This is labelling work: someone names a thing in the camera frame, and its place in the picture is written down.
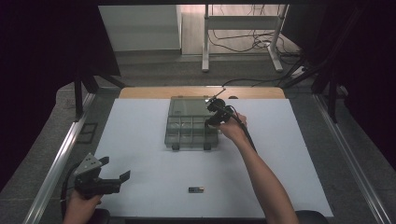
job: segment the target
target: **white table surface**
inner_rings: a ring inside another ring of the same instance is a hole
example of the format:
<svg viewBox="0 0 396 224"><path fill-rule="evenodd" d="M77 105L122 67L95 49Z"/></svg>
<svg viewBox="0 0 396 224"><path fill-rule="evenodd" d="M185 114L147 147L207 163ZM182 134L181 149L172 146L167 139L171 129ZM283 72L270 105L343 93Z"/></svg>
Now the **white table surface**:
<svg viewBox="0 0 396 224"><path fill-rule="evenodd" d="M332 217L318 175L287 99L225 100L247 115L259 155L288 192L295 210ZM164 143L170 100L117 99L95 157L110 157L100 176L131 170L120 193L100 207L113 217L264 217L245 164L222 134L212 151L174 152ZM205 187L188 193L188 187Z"/></svg>

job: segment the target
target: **gray carpet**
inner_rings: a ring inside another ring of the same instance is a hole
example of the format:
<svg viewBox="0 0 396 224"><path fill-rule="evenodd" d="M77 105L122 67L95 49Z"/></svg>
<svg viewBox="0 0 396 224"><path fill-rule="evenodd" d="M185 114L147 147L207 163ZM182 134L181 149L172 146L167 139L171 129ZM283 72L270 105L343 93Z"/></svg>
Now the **gray carpet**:
<svg viewBox="0 0 396 224"><path fill-rule="evenodd" d="M175 55L117 55L121 77L117 79L130 86L205 86L222 85L234 78L273 79L282 74L274 72L266 56L214 56L211 57L210 71L201 72L199 57ZM67 170L72 164L82 160L88 152L94 152L106 125L114 99L120 90L101 78L97 78L101 90L96 94L90 115L86 121L88 131L96 126L94 135L83 133L78 137ZM332 135L314 102L309 86L311 78L285 90L300 125L319 180L334 213L330 223L376 223L375 218L361 194L353 175L337 147ZM256 81L238 81L230 85L251 86ZM270 81L263 86L274 86ZM44 180L55 155L75 116L73 86L61 88L57 95L57 105L37 137L29 155L19 170L0 194L0 223L22 223ZM391 218L396 220L396 176L370 139L349 116L342 100L337 102L339 125L354 148L364 172L375 186ZM53 192L40 223L61 223L59 204L61 184L64 174ZM111 223L122 223L114 219Z"/></svg>

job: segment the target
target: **forearm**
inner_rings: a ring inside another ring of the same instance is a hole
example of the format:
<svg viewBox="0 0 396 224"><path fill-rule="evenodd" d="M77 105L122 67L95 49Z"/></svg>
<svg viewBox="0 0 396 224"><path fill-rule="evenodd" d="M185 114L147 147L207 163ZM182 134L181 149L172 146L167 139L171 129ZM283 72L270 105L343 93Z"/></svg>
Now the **forearm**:
<svg viewBox="0 0 396 224"><path fill-rule="evenodd" d="M289 196L246 137L234 139L268 223L298 223Z"/></svg>

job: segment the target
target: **human hand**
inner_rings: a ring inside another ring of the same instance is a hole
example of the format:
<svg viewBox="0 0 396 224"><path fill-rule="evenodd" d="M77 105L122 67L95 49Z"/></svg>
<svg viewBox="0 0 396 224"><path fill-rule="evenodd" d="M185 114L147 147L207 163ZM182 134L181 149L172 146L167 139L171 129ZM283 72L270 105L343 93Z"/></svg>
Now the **human hand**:
<svg viewBox="0 0 396 224"><path fill-rule="evenodd" d="M242 121L242 123L245 124L245 126L248 125L246 116L240 113L233 114L236 115ZM241 129L240 124L233 117L230 117L227 122L221 123L218 126L218 129L220 129L226 137L230 138L234 142L247 139L244 131Z"/></svg>
<svg viewBox="0 0 396 224"><path fill-rule="evenodd" d="M87 200L78 191L73 190L64 216L64 224L87 223L95 211L96 205L101 203L102 197L103 195L95 195Z"/></svg>

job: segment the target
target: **metal rail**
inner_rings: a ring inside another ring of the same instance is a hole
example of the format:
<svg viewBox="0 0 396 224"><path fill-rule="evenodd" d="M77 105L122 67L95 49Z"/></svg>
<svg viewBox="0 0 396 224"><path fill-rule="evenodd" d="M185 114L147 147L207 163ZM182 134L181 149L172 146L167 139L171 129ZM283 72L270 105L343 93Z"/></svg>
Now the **metal rail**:
<svg viewBox="0 0 396 224"><path fill-rule="evenodd" d="M69 132L64 139L64 142L61 145L61 148L58 151L58 154L53 161L53 164L49 168L49 172L44 179L43 184L41 185L40 190L35 196L35 200L30 207L30 210L23 221L26 224L36 224L40 221L43 213L47 207L47 204L50 200L50 196L54 191L56 184L64 170L64 167L67 163L67 159L69 158L70 152L76 143L77 136L84 125L84 122L87 118L88 110L92 104L94 99L94 94L89 93L84 101L84 112L81 116L81 119L78 122L73 122L72 126L69 129Z"/></svg>
<svg viewBox="0 0 396 224"><path fill-rule="evenodd" d="M314 99L318 105L318 108L325 119L329 129L334 137L335 142L340 148L341 153L346 160L346 164L349 167L350 172L355 177L355 180L361 189L361 193L366 199L370 209L373 212L373 215L377 221L377 223L381 224L391 224L392 222L389 219L387 212L385 211L384 205L379 199L378 195L375 192L373 185L368 180L367 176L364 174L361 166L358 163L355 155L353 154L352 149L350 148L347 140L345 139L343 133L336 123L332 122L329 114L327 113L327 106L324 102L323 98L317 94L314 94Z"/></svg>

